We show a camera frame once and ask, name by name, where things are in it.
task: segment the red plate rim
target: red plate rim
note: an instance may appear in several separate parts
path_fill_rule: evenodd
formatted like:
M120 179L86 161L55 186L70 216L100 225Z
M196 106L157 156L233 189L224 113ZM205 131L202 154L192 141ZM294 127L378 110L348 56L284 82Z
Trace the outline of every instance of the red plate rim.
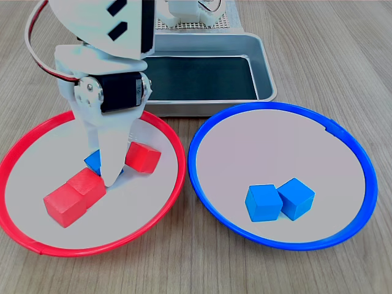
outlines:
M157 116L144 111L141 120L152 124L154 127L158 128L165 136L169 139L170 143L173 145L175 153L178 160L178 174L176 183L171 193L169 199L167 200L164 207L142 228L138 229L136 232L114 241L109 244L102 246L87 248L87 249L63 249L58 247L48 246L46 244L37 242L22 231L20 231L17 226L12 222L8 214L6 207L6 186L8 178L15 164L18 162L22 154L40 137L45 135L47 132L53 130L55 127L61 124L67 123L74 120L74 114L71 111L62 113L60 115L54 116L53 118L39 124L37 127L33 128L30 132L24 135L7 153L4 160L0 164L0 226L3 230L19 245L41 255L50 255L56 257L81 257L89 256L95 254L101 254L113 249L116 249L134 239L140 237L142 234L146 233L153 226L155 226L172 208L175 201L177 200L181 190L184 186L185 172L186 172L186 157L184 152L184 147L175 131L163 120Z

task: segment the perforated metal plate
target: perforated metal plate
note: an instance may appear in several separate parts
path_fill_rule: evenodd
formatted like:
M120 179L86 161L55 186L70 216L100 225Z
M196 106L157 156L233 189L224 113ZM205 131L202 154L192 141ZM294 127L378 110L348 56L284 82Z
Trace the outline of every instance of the perforated metal plate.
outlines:
M228 22L228 16L225 13L214 26L206 26L203 23L180 23L174 28L169 28L161 20L156 20L156 29L228 29L230 23Z

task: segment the white plastic bracket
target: white plastic bracket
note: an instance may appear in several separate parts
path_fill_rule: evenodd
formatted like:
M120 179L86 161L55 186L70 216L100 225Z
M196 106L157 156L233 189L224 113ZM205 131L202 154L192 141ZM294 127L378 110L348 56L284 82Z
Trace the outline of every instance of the white plastic bracket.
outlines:
M79 50L81 48L76 46L61 45L56 48L56 67L64 73L78 75L81 79L77 85L58 79L58 86L61 95L69 101L75 119L86 130L90 151L100 149L101 177L105 185L110 187L124 167L132 123L142 115L152 90L148 77L141 73L143 97L140 106L102 113L100 106L105 99L102 88L95 78L88 75L139 72L147 66L144 61L114 58L94 48ZM87 61L83 58L84 54L87 55Z

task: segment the red cube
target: red cube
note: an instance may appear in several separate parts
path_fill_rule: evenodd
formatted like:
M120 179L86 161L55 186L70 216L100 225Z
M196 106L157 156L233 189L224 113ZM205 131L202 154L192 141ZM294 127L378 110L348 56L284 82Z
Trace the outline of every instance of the red cube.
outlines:
M78 191L85 199L87 209L106 194L103 179L89 168L84 168L67 182Z
M43 202L48 214L64 228L87 211L85 198L69 184L65 184L47 195Z
M153 173L160 159L160 152L154 148L132 142L126 156L125 164L139 173Z

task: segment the red cable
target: red cable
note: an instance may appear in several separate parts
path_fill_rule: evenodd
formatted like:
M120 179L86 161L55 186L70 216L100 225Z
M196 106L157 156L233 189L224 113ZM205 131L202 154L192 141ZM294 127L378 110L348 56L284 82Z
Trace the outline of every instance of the red cable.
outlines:
M31 48L31 34L32 34L32 29L33 29L33 27L34 27L34 25L35 25L35 23L36 23L36 21L37 21L37 19L38 19L38 16L40 15L41 11L43 10L43 8L44 8L47 4L48 4L48 0L42 1L42 3L40 4L40 7L39 7L39 8L37 9L37 11L35 12L35 14L34 14L32 20L31 20L30 24L28 24L28 26L29 26L29 31L28 31L28 39L27 39L26 41L28 42L27 45L28 45L29 51L30 51L30 53L32 54L32 57L34 58L34 61L37 63L37 65L38 65L41 69L43 69L45 72L47 72L48 74L50 74L50 75L52 75L52 76L54 76L54 77L56 77L56 78L59 78L59 79L61 79L61 80L64 80L64 81L69 81L69 82L73 82L73 83L78 82L78 81L79 81L79 78L75 78L75 77L70 76L70 75L65 75L65 74L59 73L59 72L57 72L57 71L55 71L55 70L53 70L53 69L47 67L45 64L42 64L42 63L40 62L40 60L39 60L37 57L35 57L35 54L34 54L34 52L32 51L32 48Z

